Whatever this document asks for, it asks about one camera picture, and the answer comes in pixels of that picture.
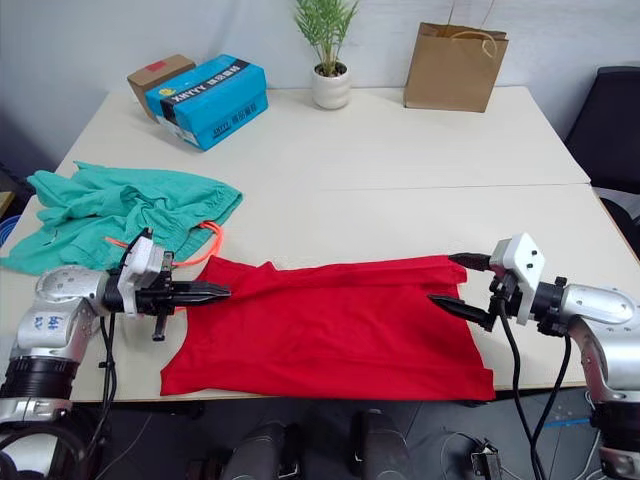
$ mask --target white wall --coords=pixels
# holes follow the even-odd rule
[[[314,64],[291,20],[294,0],[0,0],[7,116],[55,167],[107,91],[172,53],[256,62],[273,87],[304,87]],[[490,0],[458,0],[477,26]],[[361,0],[342,58],[358,86],[403,85],[420,21],[446,22],[451,0]],[[639,0],[495,0],[485,28],[510,44],[500,85],[528,85],[563,136],[603,65],[640,61]]]

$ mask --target black cable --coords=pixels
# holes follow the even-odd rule
[[[104,385],[102,390],[102,410],[100,412],[100,419],[98,420],[98,425],[91,437],[91,441],[89,442],[89,446],[87,447],[88,456],[91,456],[93,450],[95,449],[98,439],[100,438],[100,434],[102,433],[102,429],[104,427],[105,422],[109,416],[109,412],[111,410],[111,404],[116,396],[116,389],[118,388],[118,378],[116,375],[116,364],[113,359],[113,338],[116,324],[116,315],[115,313],[111,314],[109,319],[109,332],[107,333],[107,329],[105,326],[104,317],[100,317],[100,332],[102,333],[102,340],[104,341],[104,347],[106,350],[106,358],[103,363],[100,365],[104,367]]]
[[[524,433],[527,436],[529,445],[531,445],[533,436],[531,435],[531,429],[529,428],[529,423],[527,422],[527,417],[524,414],[524,409],[522,408],[522,402],[520,400],[520,351],[518,350],[518,345],[516,344],[515,338],[513,338],[513,332],[511,332],[511,326],[509,325],[504,300],[498,302],[498,313],[500,316],[500,321],[502,322],[502,328],[504,329],[504,333],[506,334],[507,340],[509,341],[509,346],[511,347],[511,353],[513,354],[513,380],[511,387],[513,389],[513,401],[516,404],[516,410],[518,411],[518,417],[520,417],[520,422],[522,423]],[[535,462],[532,462],[531,466],[533,468],[533,474],[536,477],[536,480],[546,480],[546,476],[542,468],[542,462],[540,461],[540,457],[538,456],[537,451],[535,452],[534,457]]]
[[[549,399],[547,400],[547,404],[544,406],[544,410],[542,411],[542,416],[540,420],[538,420],[538,424],[536,425],[536,429],[533,432],[533,437],[531,439],[531,462],[533,463],[536,458],[537,451],[536,445],[538,443],[538,437],[540,437],[540,433],[542,432],[542,428],[544,427],[544,423],[549,416],[549,412],[551,411],[551,407],[553,406],[553,402],[556,400],[556,396],[560,391],[560,386],[562,385],[562,380],[564,380],[564,375],[567,373],[567,367],[569,366],[569,359],[571,358],[571,339],[568,335],[564,337],[564,357],[562,358],[562,364],[560,365],[560,371],[558,372],[558,377],[556,378],[556,383],[553,386],[553,390],[551,390],[551,394],[549,395]]]

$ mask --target white pot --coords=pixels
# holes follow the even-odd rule
[[[328,110],[344,107],[351,98],[351,76],[346,65],[344,68],[347,70],[338,77],[323,77],[316,72],[317,68],[318,66],[313,69],[311,79],[313,101]]]

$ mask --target blue box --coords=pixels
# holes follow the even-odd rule
[[[208,150],[267,109],[267,80],[257,65],[220,55],[147,91],[162,125]]]

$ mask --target red tank top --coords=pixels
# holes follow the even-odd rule
[[[464,320],[427,294],[457,296],[465,270],[444,256],[276,270],[213,257],[198,280],[232,297],[188,309],[162,395],[219,388],[265,395],[490,400]]]

